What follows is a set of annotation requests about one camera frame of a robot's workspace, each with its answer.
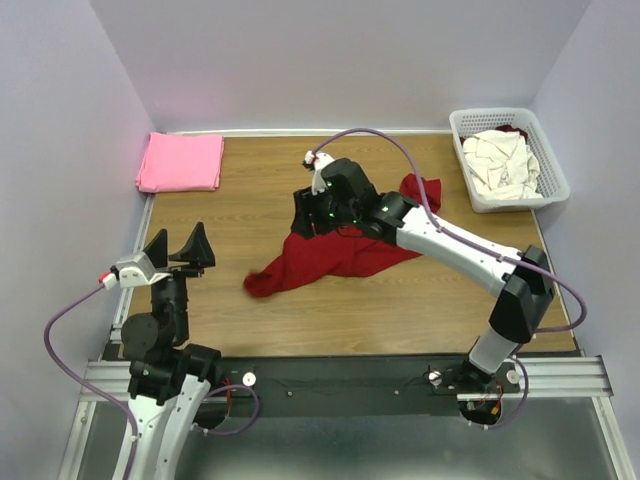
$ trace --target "white laundry basket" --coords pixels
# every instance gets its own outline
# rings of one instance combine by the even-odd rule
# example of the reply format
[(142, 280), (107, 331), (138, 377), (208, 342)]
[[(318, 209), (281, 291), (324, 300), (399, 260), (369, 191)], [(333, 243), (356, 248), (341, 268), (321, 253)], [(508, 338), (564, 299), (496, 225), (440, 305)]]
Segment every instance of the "white laundry basket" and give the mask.
[[(560, 170), (558, 160), (551, 150), (540, 123), (530, 110), (525, 108), (475, 108), (458, 110), (449, 116), (453, 130), (453, 147), (456, 150), (464, 181), (467, 184), (471, 207), (478, 213), (535, 210), (551, 203), (563, 202), (569, 198), (569, 185)], [(460, 137), (467, 138), (475, 133), (490, 130), (501, 125), (521, 128), (529, 134), (528, 144), (540, 162), (537, 192), (543, 198), (520, 200), (486, 200), (476, 190), (462, 151)]]

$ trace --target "purple cable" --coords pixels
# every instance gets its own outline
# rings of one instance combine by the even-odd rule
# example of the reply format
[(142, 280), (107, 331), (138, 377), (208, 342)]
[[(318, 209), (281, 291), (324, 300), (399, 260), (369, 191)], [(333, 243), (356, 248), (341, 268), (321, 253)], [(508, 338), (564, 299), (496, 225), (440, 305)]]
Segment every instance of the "purple cable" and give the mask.
[(518, 402), (518, 406), (509, 414), (507, 418), (499, 421), (495, 425), (486, 425), (487, 430), (497, 430), (498, 428), (502, 428), (506, 425), (509, 425), (511, 422), (515, 420), (515, 418), (520, 415), (520, 412), (524, 408), (524, 404), (527, 402), (527, 398), (529, 397), (529, 374), (527, 373), (527, 369), (524, 367), (524, 363), (522, 363), (518, 358), (512, 357), (512, 360), (518, 364), (520, 369), (522, 370), (522, 378), (524, 379), (524, 388), (522, 389), (522, 398), (520, 402)]
[[(53, 350), (53, 347), (51, 346), (51, 327), (53, 327), (53, 325), (62, 316), (64, 316), (69, 311), (71, 311), (73, 308), (75, 308), (78, 305), (80, 305), (85, 300), (87, 300), (90, 297), (94, 296), (96, 293), (101, 291), (103, 288), (104, 288), (104, 285), (100, 284), (99, 287), (96, 287), (94, 290), (92, 290), (91, 292), (87, 293), (80, 300), (77, 300), (77, 301), (69, 304), (68, 306), (66, 306), (62, 310), (60, 310), (58, 313), (56, 313), (53, 317), (51, 317), (51, 319), (47, 322), (47, 325), (44, 327), (44, 347), (47, 349), (47, 352), (49, 353), (49, 356), (51, 357), (51, 359), (55, 362), (56, 365), (58, 365), (58, 367), (60, 367), (60, 369), (64, 373), (69, 375), (72, 379), (74, 379), (80, 385), (85, 387), (87, 390), (91, 390), (96, 395), (100, 395), (102, 398), (104, 398), (105, 400), (109, 401), (110, 403), (113, 403), (116, 407), (118, 407), (120, 410), (122, 410), (127, 415), (127, 420), (129, 420), (129, 423), (131, 424), (131, 430), (133, 432), (133, 436), (137, 438), (138, 437), (138, 425), (136, 423), (136, 418), (134, 417), (133, 413), (131, 413), (129, 408), (127, 408), (127, 405), (125, 403), (119, 401), (114, 396), (108, 394), (107, 392), (104, 392), (104, 391), (100, 390), (99, 388), (94, 387), (89, 382), (87, 382), (84, 378), (82, 378), (77, 373), (75, 373), (73, 370), (71, 370), (71, 368), (69, 368), (60, 359), (60, 357), (58, 357), (56, 352)], [(125, 467), (124, 475), (122, 477), (123, 480), (127, 480), (129, 478), (129, 475), (131, 474), (131, 468), (133, 467), (133, 459), (136, 456), (137, 446), (138, 446), (137, 442), (132, 442), (131, 443), (131, 450), (129, 450), (129, 458), (127, 459), (127, 466)]]
[(236, 428), (235, 430), (229, 430), (227, 432), (217, 432), (215, 430), (207, 430), (202, 428), (197, 423), (194, 423), (192, 425), (193, 430), (198, 430), (199, 432), (203, 432), (205, 435), (215, 435), (217, 437), (230, 437), (232, 435), (237, 435), (239, 433), (244, 432), (247, 428), (253, 425), (253, 422), (255, 422), (256, 418), (258, 418), (258, 412), (260, 411), (260, 399), (258, 398), (258, 395), (256, 395), (256, 392), (253, 391), (253, 388), (247, 387), (245, 385), (225, 385), (224, 387), (211, 390), (207, 394), (207, 398), (213, 397), (214, 395), (218, 395), (219, 393), (227, 392), (229, 390), (246, 390), (253, 397), (253, 400), (254, 400), (253, 413), (251, 413), (251, 417), (249, 417), (249, 420), (247, 421), (247, 423), (245, 423), (239, 428)]
[[(407, 157), (407, 160), (409, 160), (409, 163), (411, 164), (411, 168), (413, 169), (413, 172), (415, 173), (416, 177), (419, 179), (421, 178), (420, 175), (420, 171), (418, 169), (418, 165), (416, 164), (415, 160), (413, 159), (413, 156), (409, 153), (409, 151), (404, 148), (397, 140), (395, 140), (393, 137), (390, 137), (389, 135), (380, 132), (378, 130), (374, 130), (371, 128), (351, 128), (349, 130), (345, 130), (343, 132), (337, 133), (334, 136), (324, 140), (322, 143), (320, 143), (320, 145), (318, 145), (316, 148), (314, 148), (311, 152), (315, 155), (316, 153), (318, 153), (318, 151), (320, 151), (322, 148), (324, 148), (325, 146), (327, 146), (329, 143), (333, 142), (334, 140), (340, 138), (340, 137), (344, 137), (345, 135), (350, 135), (352, 133), (370, 133), (372, 135), (377, 135), (379, 137), (384, 138), (385, 140), (388, 140), (389, 142), (391, 142), (392, 144), (394, 144), (403, 154), (405, 157)], [(446, 227), (443, 227), (440, 222), (438, 222), (438, 219), (436, 218), (436, 216), (431, 213), (431, 209), (429, 208), (429, 200), (427, 200), (427, 193), (424, 190), (424, 185), (422, 184), (422, 182), (418, 181), (418, 189), (420, 190), (420, 199), (422, 200), (422, 206), (424, 207), (427, 216), (429, 217), (429, 220), (431, 221), (431, 223), (433, 223), (433, 225), (439, 229), (441, 232), (445, 233), (446, 235), (448, 235), (449, 237), (453, 238), (454, 240), (468, 246), (471, 247), (479, 252), (484, 253), (485, 255), (489, 255), (490, 257), (495, 258), (497, 261), (505, 261), (507, 263), (510, 263), (512, 265), (515, 265), (517, 267), (523, 267), (529, 270), (532, 270), (540, 275), (543, 275), (549, 279), (551, 279), (553, 282), (557, 283), (558, 285), (562, 286), (565, 290), (567, 290), (578, 302), (578, 304), (580, 305), (580, 315), (578, 316), (578, 319), (573, 322), (573, 323), (569, 323), (569, 325), (563, 325), (560, 327), (544, 327), (544, 328), (539, 328), (536, 333), (549, 333), (549, 332), (564, 332), (567, 330), (572, 330), (576, 327), (578, 327), (579, 325), (581, 325), (585, 319), (587, 318), (587, 304), (584, 300), (584, 298), (582, 297), (582, 295), (580, 295), (573, 287), (567, 285), (563, 280), (561, 280), (560, 278), (558, 278), (556, 275), (554, 275), (553, 273), (545, 270), (544, 268), (540, 268), (536, 265), (531, 265), (530, 263), (524, 262), (520, 259), (517, 258), (511, 258), (511, 257), (504, 257), (503, 255), (501, 255), (498, 252), (494, 252), (493, 250), (491, 250), (490, 248), (484, 247), (482, 245), (478, 245), (477, 243), (466, 239), (460, 235), (458, 235), (457, 233), (451, 232), (450, 230), (448, 230)]]

